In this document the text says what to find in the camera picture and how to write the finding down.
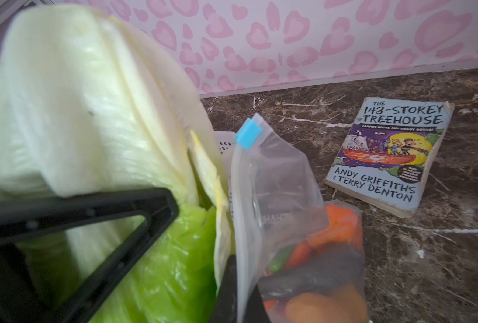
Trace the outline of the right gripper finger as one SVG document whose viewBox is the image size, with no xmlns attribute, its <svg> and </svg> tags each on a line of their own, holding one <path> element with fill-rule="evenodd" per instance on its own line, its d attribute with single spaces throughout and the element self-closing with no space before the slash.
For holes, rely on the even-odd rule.
<svg viewBox="0 0 478 323">
<path fill-rule="evenodd" d="M 237 266 L 236 256 L 226 263 L 224 277 L 208 323 L 236 323 L 237 315 Z M 259 288 L 256 286 L 248 300 L 243 322 L 270 323 Z"/>
</svg>

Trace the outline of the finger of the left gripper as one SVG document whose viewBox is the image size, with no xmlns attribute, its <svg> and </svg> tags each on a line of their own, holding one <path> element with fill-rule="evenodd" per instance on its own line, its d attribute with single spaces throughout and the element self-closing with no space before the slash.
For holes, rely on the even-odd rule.
<svg viewBox="0 0 478 323">
<path fill-rule="evenodd" d="M 0 322 L 89 322 L 118 284 L 178 216 L 165 188 L 0 202 Z M 84 280 L 66 234 L 95 224 L 141 217 L 139 225 Z M 51 264 L 62 270 L 61 298 L 46 303 L 19 243 L 56 238 Z"/>
</svg>

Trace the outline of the green toy pepper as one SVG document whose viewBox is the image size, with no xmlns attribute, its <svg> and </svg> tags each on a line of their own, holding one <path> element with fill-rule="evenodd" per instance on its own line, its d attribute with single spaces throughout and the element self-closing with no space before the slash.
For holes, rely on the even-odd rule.
<svg viewBox="0 0 478 323">
<path fill-rule="evenodd" d="M 287 246 L 277 251 L 269 262 L 269 271 L 271 273 L 276 273 L 283 269 L 291 258 L 294 249 L 295 246 Z"/>
</svg>

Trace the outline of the clear zip top bag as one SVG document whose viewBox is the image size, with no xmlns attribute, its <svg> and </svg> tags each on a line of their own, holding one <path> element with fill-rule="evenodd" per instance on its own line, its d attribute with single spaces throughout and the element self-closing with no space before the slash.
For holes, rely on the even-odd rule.
<svg viewBox="0 0 478 323">
<path fill-rule="evenodd" d="M 307 243 L 308 235 L 327 228 L 327 205 L 351 208 L 361 219 L 362 214 L 347 203 L 324 201 L 306 155 L 282 139 L 261 115 L 248 118 L 235 141 L 230 192 L 236 238 L 237 315 L 243 322 L 259 280 L 274 274 L 268 265 L 275 253 Z M 332 243 L 318 250 L 312 248 L 310 259 L 339 245 L 356 249 L 347 243 Z M 364 247 L 359 251 L 364 254 Z M 353 285 L 366 301 L 364 274 L 348 285 Z M 286 318 L 290 300 L 263 300 L 271 322 L 291 322 Z"/>
</svg>

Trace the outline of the dark toy eggplant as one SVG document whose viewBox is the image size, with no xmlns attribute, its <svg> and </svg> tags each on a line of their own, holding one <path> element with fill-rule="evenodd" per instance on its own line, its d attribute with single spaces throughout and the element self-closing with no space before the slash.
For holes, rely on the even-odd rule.
<svg viewBox="0 0 478 323">
<path fill-rule="evenodd" d="M 355 283 L 363 274 L 364 254 L 350 246 L 339 245 L 303 265 L 263 277 L 257 286 L 264 301 L 287 300 L 302 293 L 327 294 Z"/>
</svg>

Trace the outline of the yellow toy potato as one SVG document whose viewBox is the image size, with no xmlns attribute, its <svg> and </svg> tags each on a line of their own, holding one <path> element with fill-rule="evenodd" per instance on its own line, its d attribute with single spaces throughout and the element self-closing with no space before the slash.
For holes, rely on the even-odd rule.
<svg viewBox="0 0 478 323">
<path fill-rule="evenodd" d="M 329 296 L 303 293 L 286 304 L 291 322 L 368 322 L 364 296 L 353 285 L 339 287 Z"/>
</svg>

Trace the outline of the orange toy pumpkin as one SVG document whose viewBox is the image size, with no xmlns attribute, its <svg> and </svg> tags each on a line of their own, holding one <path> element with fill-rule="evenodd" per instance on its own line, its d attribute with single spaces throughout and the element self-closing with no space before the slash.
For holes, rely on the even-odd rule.
<svg viewBox="0 0 478 323">
<path fill-rule="evenodd" d="M 353 209 L 338 204 L 327 205 L 325 211 L 329 226 L 308 235 L 307 244 L 318 250 L 332 243 L 347 243 L 363 250 L 361 217 Z"/>
</svg>

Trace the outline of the white perforated plastic basket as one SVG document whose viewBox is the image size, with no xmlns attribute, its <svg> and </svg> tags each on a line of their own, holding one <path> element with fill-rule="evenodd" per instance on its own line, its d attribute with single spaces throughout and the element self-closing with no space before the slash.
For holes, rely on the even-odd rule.
<svg viewBox="0 0 478 323">
<path fill-rule="evenodd" d="M 222 159 L 224 161 L 229 160 L 236 145 L 236 133 L 233 131 L 216 131 L 215 135 Z"/>
</svg>

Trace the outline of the green white toy cabbage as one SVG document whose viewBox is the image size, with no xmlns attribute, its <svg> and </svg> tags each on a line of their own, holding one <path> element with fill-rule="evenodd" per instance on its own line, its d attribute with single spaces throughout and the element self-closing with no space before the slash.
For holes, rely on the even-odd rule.
<svg viewBox="0 0 478 323">
<path fill-rule="evenodd" d="M 190 77 L 84 5 L 26 9 L 0 54 L 0 201 L 166 188 L 180 213 L 95 322 L 207 322 L 230 255 L 226 172 Z"/>
</svg>

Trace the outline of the orange toy carrot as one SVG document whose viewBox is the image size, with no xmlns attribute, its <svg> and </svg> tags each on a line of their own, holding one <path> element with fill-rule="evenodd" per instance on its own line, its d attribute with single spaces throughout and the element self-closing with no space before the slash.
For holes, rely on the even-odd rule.
<svg viewBox="0 0 478 323">
<path fill-rule="evenodd" d="M 300 266 L 310 259 L 313 254 L 313 249 L 306 243 L 301 242 L 297 244 L 290 255 L 290 258 L 284 265 L 285 269 Z"/>
</svg>

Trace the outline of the Treehouse paperback book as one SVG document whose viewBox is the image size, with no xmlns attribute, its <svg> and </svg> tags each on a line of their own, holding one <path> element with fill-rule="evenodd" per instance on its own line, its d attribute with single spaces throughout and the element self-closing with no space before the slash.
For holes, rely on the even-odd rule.
<svg viewBox="0 0 478 323">
<path fill-rule="evenodd" d="M 453 112 L 450 102 L 365 98 L 326 184 L 397 217 L 413 216 Z"/>
</svg>

